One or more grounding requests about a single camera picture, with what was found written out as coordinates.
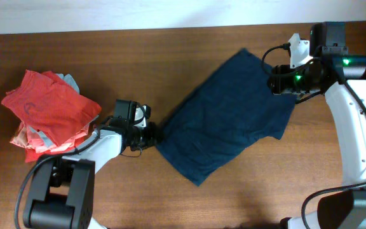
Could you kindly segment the dark blue shirt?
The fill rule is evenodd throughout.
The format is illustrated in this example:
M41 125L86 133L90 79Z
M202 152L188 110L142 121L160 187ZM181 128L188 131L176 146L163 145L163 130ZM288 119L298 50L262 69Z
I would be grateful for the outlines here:
M296 96L273 95L263 67L239 50L166 120L157 149L196 186L259 139L282 138Z

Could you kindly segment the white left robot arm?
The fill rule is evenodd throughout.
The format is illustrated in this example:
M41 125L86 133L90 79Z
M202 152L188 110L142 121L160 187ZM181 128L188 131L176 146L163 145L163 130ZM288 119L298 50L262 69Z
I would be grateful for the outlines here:
M151 107L117 100L113 115L71 151L41 156L21 184L16 228L102 229L93 218L95 175L126 148L142 153L161 141Z

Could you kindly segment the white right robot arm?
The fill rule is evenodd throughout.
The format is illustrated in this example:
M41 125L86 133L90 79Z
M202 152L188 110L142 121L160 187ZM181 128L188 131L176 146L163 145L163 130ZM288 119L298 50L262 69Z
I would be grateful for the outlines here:
M282 49L290 62L268 71L271 92L297 103L323 95L332 113L342 159L342 185L311 194L316 211L284 218L281 228L366 228L366 56L346 46L345 24L322 22L310 38L294 34Z

